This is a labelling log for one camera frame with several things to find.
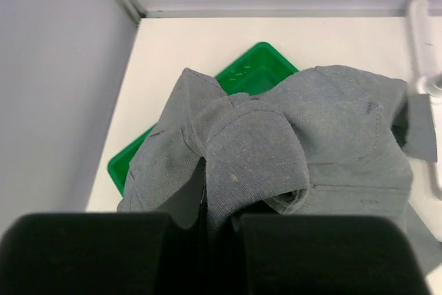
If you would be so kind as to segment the grey button-up shirt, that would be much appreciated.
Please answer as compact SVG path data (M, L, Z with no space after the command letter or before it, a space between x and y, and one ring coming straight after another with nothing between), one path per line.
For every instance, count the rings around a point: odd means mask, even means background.
M183 70L131 160L119 211L152 211L206 162L208 231L264 202L282 215L366 215L395 222L430 273L441 245L409 203L409 158L436 160L430 98L347 66L317 66L269 91L228 95Z

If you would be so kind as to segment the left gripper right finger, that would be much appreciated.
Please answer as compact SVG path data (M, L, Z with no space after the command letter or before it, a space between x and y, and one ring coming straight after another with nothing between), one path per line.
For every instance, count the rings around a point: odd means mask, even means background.
M267 215L276 212L265 202L259 201L229 217L224 228L222 243L222 294L247 293L247 268L244 258L244 241L241 230L241 217L243 215Z

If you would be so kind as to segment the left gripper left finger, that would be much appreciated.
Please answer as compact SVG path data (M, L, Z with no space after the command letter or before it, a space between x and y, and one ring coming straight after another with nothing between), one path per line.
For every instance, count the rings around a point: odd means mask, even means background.
M156 212L168 218L162 244L156 294L203 294L206 291L206 160Z

